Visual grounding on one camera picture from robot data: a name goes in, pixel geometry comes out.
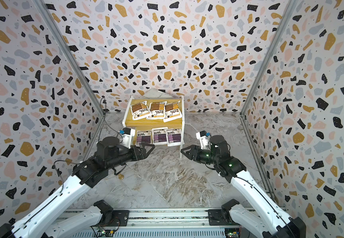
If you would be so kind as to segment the purple coffee bag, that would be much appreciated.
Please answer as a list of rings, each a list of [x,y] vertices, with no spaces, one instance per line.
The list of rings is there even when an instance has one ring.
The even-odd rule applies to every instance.
[[[154,145],[167,145],[167,129],[168,127],[152,129],[152,142]]]
[[[181,145],[181,129],[167,129],[167,146],[180,146]]]
[[[135,145],[138,146],[142,143],[152,144],[152,131],[137,131]]]

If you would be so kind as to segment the brown coffee bag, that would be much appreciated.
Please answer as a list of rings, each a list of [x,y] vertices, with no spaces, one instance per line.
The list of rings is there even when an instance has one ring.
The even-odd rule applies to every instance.
[[[165,118],[165,106],[167,101],[151,102],[149,106],[150,114],[146,117],[147,120],[163,120]]]
[[[164,123],[182,118],[182,112],[179,109],[179,104],[180,101],[167,103],[165,105],[165,117],[163,119]]]
[[[132,104],[130,106],[130,109],[132,114],[132,120],[134,121],[145,119],[151,114],[151,111],[147,106],[147,101]]]

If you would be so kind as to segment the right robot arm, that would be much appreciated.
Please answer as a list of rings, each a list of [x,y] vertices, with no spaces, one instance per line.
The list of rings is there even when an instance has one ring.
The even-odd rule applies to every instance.
[[[212,165],[219,176],[235,187],[256,211],[249,212],[240,202],[230,200],[221,207],[226,223],[237,223],[257,238],[304,238],[306,225],[292,218],[280,208],[258,185],[246,166],[230,153],[230,145],[222,135],[197,133],[200,145],[181,149],[181,154],[191,161]]]

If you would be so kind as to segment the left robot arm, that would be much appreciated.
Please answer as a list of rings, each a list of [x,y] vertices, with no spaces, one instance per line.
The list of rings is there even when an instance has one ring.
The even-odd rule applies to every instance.
[[[94,155],[76,165],[72,175],[55,193],[14,224],[3,224],[0,227],[0,238],[62,238],[85,227],[109,224],[112,207],[101,200],[84,213],[56,226],[52,225],[72,203],[106,178],[110,170],[128,162],[144,160],[154,149],[153,144],[141,143],[139,146],[127,147],[117,137],[104,138],[97,143]]]

